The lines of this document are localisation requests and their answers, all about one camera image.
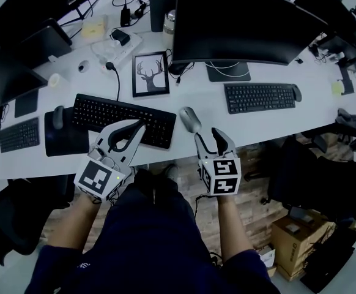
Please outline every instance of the navy blue shirt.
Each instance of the navy blue shirt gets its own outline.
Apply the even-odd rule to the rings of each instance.
[[[108,214],[85,254],[44,246],[26,293],[58,288],[59,294],[279,293],[256,251],[241,252],[218,269],[192,220],[154,206]]]

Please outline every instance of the bottle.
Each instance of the bottle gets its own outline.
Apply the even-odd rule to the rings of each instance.
[[[171,10],[165,15],[165,23],[163,25],[163,45],[166,49],[172,50],[172,40],[174,38],[174,25],[176,21],[176,11]]]

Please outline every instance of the black mouse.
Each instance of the black mouse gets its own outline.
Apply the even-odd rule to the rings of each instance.
[[[295,101],[301,102],[302,101],[302,93],[300,92],[300,89],[298,86],[295,84],[292,85],[292,90],[294,91],[294,98]]]
[[[64,106],[59,105],[54,109],[53,112],[53,127],[56,130],[61,130],[64,126],[64,120],[62,119],[62,114],[64,111]]]

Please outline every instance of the forearm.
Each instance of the forearm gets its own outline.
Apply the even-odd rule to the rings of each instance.
[[[99,207],[92,203],[90,196],[82,193],[49,237],[48,245],[82,251]]]
[[[240,220],[237,205],[233,196],[218,196],[220,244],[223,261],[226,262],[236,254],[253,245],[248,239],[245,229]]]

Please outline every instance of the shirt sleeve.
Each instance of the shirt sleeve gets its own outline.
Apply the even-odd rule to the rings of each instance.
[[[25,294],[53,293],[80,262],[81,256],[78,249],[43,246]]]
[[[242,289],[242,292],[280,294],[272,284],[265,264],[254,250],[240,252],[221,267],[223,277]]]

